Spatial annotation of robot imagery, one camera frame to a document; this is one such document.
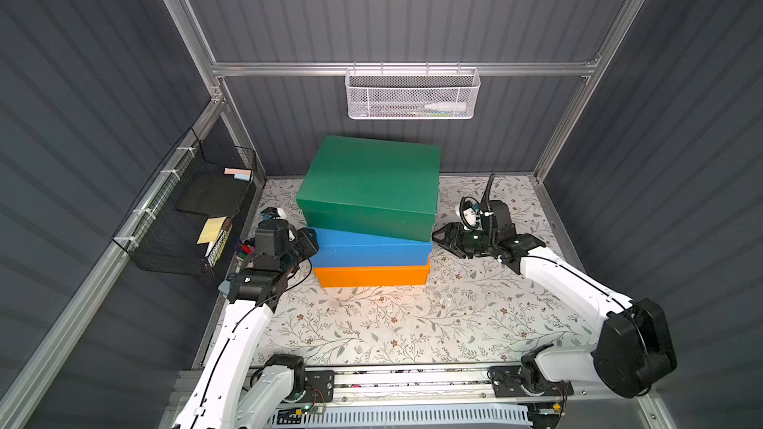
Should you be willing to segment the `blue shoebox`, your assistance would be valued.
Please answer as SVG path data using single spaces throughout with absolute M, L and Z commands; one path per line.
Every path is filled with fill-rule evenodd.
M 318 268 L 423 266 L 433 248 L 432 242 L 325 228 L 316 234 L 319 251 L 310 260 Z

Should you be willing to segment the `orange shoebox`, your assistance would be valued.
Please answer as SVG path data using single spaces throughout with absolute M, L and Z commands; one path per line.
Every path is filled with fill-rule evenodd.
M 316 267 L 324 288 L 419 286 L 427 282 L 430 262 L 422 266 Z

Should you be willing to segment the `green shoebox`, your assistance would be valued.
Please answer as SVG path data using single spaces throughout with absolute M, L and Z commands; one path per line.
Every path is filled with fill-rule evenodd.
M 440 165 L 438 145 L 329 135 L 296 202 L 313 228 L 428 242 Z

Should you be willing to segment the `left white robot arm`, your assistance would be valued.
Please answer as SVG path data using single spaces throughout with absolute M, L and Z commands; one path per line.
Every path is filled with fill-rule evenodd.
M 298 230 L 282 218 L 259 225 L 254 251 L 224 282 L 229 305 L 222 330 L 175 428 L 262 428 L 280 403 L 304 391 L 304 359 L 278 356 L 242 394 L 254 351 L 280 297 L 292 288 L 289 278 L 318 251 L 312 228 Z

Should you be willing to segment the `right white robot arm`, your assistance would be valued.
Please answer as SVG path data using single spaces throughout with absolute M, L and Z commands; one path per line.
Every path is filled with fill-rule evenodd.
M 557 383 L 602 383 L 633 398 L 678 367 L 666 314 L 651 299 L 635 301 L 574 268 L 532 234 L 468 230 L 451 222 L 432 240 L 465 259 L 492 257 L 552 293 L 588 323 L 595 343 L 563 348 L 545 344 L 523 355 L 519 377 L 529 395 Z

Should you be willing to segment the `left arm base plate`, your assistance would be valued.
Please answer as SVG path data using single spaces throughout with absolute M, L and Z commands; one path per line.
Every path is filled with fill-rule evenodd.
M 335 371 L 298 371 L 292 393 L 284 399 L 288 404 L 315 404 L 333 401 Z

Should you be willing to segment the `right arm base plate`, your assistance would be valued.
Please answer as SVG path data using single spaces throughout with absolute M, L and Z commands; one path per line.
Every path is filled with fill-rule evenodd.
M 493 365 L 487 369 L 487 377 L 494 395 L 498 398 L 509 397 L 558 397 L 567 399 L 574 395 L 574 388 L 569 381 L 549 383 L 524 376 L 523 365 Z

